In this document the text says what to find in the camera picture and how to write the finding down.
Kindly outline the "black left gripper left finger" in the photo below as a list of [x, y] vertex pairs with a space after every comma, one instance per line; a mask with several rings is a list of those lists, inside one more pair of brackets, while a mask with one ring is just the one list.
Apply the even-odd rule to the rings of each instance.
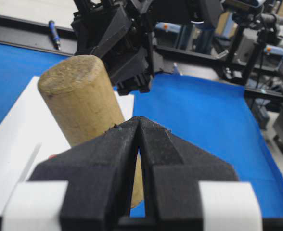
[[139, 119], [39, 163], [30, 181], [68, 181], [60, 212], [64, 231], [110, 231], [129, 213]]

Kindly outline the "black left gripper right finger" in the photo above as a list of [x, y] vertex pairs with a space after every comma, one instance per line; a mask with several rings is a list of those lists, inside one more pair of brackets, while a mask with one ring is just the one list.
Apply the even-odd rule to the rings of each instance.
[[201, 231], [198, 182], [238, 181], [232, 165], [145, 117], [138, 136], [146, 215], [160, 231]]

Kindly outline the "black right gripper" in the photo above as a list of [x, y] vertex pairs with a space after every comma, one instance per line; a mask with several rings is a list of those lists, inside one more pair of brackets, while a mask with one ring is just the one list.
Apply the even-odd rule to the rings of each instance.
[[148, 93], [154, 78], [151, 0], [76, 0], [76, 55], [100, 58], [119, 95]]

